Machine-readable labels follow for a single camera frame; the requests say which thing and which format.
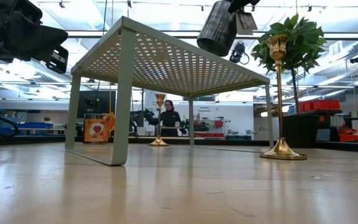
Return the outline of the potted green plant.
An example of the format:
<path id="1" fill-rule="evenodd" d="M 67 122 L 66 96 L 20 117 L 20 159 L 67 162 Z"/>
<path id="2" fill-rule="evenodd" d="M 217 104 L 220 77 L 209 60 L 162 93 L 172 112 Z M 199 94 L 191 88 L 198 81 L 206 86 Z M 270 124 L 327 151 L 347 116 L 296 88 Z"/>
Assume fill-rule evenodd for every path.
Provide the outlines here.
<path id="1" fill-rule="evenodd" d="M 282 58 L 281 71 L 291 73 L 293 98 L 295 101 L 295 114 L 286 116 L 283 119 L 284 137 L 290 147 L 312 148 L 316 141 L 318 132 L 318 119 L 314 115 L 301 115 L 300 102 L 298 99 L 298 89 L 296 85 L 297 69 L 302 68 L 308 73 L 310 69 L 318 66 L 317 59 L 324 51 L 323 44 L 324 32 L 321 27 L 313 21 L 299 18 L 298 14 L 286 18 L 285 22 L 276 22 L 270 26 L 254 46 L 251 56 L 259 61 L 268 72 L 276 72 L 276 64 L 270 56 L 268 40 L 280 35 L 288 37 L 286 42 L 286 52 Z"/>

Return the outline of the medium brass candlestick holder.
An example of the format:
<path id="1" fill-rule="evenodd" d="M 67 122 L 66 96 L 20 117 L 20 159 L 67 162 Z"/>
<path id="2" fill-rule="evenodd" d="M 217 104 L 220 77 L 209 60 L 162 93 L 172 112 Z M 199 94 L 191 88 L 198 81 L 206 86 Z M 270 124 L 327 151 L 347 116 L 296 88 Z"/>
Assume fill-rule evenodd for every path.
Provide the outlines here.
<path id="1" fill-rule="evenodd" d="M 150 143 L 149 146 L 169 146 L 169 144 L 167 144 L 163 141 L 163 139 L 161 138 L 161 134 L 160 134 L 161 133 L 160 115 L 161 115 L 162 105 L 164 104 L 165 94 L 158 93 L 155 96 L 156 96 L 156 100 L 157 100 L 156 103 L 157 103 L 157 109 L 158 109 L 157 133 L 156 133 L 156 138 L 155 138 L 154 142 Z"/>

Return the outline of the green perforated metal shelf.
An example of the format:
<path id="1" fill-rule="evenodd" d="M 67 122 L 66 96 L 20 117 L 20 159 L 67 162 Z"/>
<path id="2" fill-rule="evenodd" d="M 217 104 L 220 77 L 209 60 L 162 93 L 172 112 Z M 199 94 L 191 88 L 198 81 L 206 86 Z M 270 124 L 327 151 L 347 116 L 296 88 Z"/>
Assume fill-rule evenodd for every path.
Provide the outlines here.
<path id="1" fill-rule="evenodd" d="M 117 84 L 115 131 L 108 166 L 127 161 L 131 93 L 134 87 L 193 99 L 261 86 L 269 78 L 122 16 L 71 70 L 65 150 L 75 151 L 81 78 Z"/>

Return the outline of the dark ribbed candle tin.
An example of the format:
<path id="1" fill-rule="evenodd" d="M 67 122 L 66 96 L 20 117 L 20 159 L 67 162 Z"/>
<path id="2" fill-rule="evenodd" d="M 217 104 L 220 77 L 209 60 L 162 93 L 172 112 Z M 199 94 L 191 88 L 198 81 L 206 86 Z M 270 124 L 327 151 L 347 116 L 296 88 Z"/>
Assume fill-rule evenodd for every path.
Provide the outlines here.
<path id="1" fill-rule="evenodd" d="M 220 57 L 228 55 L 236 36 L 252 35 L 257 30 L 255 19 L 244 8 L 229 13 L 230 0 L 213 4 L 204 26 L 198 35 L 198 47 Z"/>

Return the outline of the small red storage bin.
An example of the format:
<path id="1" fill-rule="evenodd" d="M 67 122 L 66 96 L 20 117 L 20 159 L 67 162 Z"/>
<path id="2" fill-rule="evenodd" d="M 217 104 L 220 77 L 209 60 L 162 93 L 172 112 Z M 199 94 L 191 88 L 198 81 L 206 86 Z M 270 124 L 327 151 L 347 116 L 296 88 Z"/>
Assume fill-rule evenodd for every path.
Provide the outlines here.
<path id="1" fill-rule="evenodd" d="M 307 111 L 313 111 L 313 102 L 312 101 L 303 101 L 300 103 L 300 113 L 305 113 Z"/>

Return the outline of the orange heart gift bag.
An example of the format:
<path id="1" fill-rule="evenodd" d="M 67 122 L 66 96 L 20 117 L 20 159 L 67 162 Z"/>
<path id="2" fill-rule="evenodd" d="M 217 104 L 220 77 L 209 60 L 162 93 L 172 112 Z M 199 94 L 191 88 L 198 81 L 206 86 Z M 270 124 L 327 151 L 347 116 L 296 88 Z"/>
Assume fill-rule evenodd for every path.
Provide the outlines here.
<path id="1" fill-rule="evenodd" d="M 109 142 L 115 130 L 115 114 L 84 114 L 84 143 L 102 144 Z"/>

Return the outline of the blue storage bins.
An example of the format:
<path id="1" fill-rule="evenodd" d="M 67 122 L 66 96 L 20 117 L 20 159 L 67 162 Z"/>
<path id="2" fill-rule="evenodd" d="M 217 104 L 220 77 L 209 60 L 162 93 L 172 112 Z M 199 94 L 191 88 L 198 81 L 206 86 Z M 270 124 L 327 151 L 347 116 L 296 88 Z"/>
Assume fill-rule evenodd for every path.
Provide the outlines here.
<path id="1" fill-rule="evenodd" d="M 18 122 L 16 123 L 19 131 L 18 136 L 27 135 L 43 135 L 46 134 L 46 129 L 53 129 L 52 123 L 37 123 L 37 122 Z M 11 134 L 14 131 L 10 124 L 0 122 L 0 132 L 4 134 Z"/>

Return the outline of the large red storage bin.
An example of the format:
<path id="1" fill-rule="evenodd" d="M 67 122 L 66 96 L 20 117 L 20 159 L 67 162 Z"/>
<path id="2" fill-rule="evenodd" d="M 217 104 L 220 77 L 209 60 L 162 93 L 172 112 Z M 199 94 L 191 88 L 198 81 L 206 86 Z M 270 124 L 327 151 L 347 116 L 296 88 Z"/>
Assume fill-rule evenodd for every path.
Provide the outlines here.
<path id="1" fill-rule="evenodd" d="M 338 100 L 318 100 L 313 102 L 313 109 L 317 110 L 340 110 L 340 104 Z"/>

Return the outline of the person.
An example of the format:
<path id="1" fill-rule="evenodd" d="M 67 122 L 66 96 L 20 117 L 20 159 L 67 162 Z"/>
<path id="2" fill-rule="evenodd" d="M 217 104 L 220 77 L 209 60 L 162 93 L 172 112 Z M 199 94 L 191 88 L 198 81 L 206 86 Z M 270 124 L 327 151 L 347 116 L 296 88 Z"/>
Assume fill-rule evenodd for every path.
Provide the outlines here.
<path id="1" fill-rule="evenodd" d="M 178 137 L 178 130 L 175 129 L 176 123 L 180 124 L 180 115 L 173 106 L 171 100 L 164 102 L 165 111 L 161 113 L 160 118 L 163 128 L 161 129 L 162 137 Z"/>

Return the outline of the black aluminium table frame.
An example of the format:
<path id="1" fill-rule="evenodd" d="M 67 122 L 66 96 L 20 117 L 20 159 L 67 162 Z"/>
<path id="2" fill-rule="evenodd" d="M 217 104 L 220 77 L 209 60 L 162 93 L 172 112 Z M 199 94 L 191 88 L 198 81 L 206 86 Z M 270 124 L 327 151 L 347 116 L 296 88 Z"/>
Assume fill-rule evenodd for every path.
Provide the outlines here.
<path id="1" fill-rule="evenodd" d="M 3 145 L 18 145 L 18 144 L 41 144 L 52 142 L 65 142 L 65 136 L 15 136 L 12 138 L 0 137 L 0 146 Z M 254 141 L 254 140 L 224 140 L 224 139 L 196 139 L 196 145 L 203 146 L 269 146 L 268 141 Z M 291 148 L 318 148 L 318 149 L 332 149 L 337 151 L 351 151 L 358 152 L 358 143 L 351 142 L 328 142 L 316 141 L 310 145 L 296 146 L 291 145 Z"/>

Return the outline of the orange storage bin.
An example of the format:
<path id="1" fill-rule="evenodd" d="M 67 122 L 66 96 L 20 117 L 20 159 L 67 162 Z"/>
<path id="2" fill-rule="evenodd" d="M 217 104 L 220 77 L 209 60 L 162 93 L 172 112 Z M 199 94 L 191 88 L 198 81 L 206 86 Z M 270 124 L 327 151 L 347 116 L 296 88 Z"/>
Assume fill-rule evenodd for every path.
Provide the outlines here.
<path id="1" fill-rule="evenodd" d="M 358 134 L 356 129 L 341 128 L 339 131 L 339 140 L 341 142 L 358 142 Z"/>

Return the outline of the red bin rack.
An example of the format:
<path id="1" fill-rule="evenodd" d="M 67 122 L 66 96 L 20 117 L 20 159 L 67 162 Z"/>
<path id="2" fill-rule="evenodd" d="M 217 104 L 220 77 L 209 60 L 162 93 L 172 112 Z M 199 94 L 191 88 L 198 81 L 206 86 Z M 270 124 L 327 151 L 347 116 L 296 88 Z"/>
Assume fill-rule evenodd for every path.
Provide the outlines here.
<path id="1" fill-rule="evenodd" d="M 225 137 L 224 120 L 202 119 L 194 122 L 194 135 L 197 138 L 218 138 Z"/>

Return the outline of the tall brass candlestick holder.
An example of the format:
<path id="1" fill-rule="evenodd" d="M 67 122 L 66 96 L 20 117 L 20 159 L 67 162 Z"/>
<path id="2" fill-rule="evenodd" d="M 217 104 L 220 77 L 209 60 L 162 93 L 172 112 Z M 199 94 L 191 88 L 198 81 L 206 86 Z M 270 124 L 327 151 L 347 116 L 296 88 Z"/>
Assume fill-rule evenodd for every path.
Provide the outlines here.
<path id="1" fill-rule="evenodd" d="M 279 122 L 279 138 L 276 145 L 268 152 L 260 155 L 266 159 L 280 159 L 280 160 L 307 160 L 307 155 L 294 152 L 286 142 L 283 136 L 283 102 L 282 102 L 282 60 L 286 55 L 286 44 L 288 37 L 285 35 L 276 35 L 269 38 L 266 43 L 270 50 L 270 57 L 275 61 L 275 68 L 277 70 L 277 91 L 278 91 L 278 122 Z"/>

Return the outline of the black computer monitor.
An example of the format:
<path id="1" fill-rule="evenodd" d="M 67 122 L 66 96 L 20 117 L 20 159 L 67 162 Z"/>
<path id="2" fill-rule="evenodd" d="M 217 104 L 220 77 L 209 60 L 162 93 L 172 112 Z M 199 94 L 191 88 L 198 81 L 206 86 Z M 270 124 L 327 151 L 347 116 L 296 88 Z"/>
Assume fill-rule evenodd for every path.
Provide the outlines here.
<path id="1" fill-rule="evenodd" d="M 115 113 L 116 91 L 81 91 L 79 95 L 77 118 L 84 114 Z"/>

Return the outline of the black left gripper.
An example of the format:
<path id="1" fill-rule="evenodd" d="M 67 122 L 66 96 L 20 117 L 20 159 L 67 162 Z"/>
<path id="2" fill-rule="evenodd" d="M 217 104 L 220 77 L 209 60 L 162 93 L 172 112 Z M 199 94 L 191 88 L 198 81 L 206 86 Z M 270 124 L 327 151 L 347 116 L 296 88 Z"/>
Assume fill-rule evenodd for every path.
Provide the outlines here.
<path id="1" fill-rule="evenodd" d="M 42 16 L 29 0 L 0 0 L 0 61 L 34 59 L 54 72 L 66 72 L 68 51 L 61 44 L 68 33 L 44 26 Z"/>

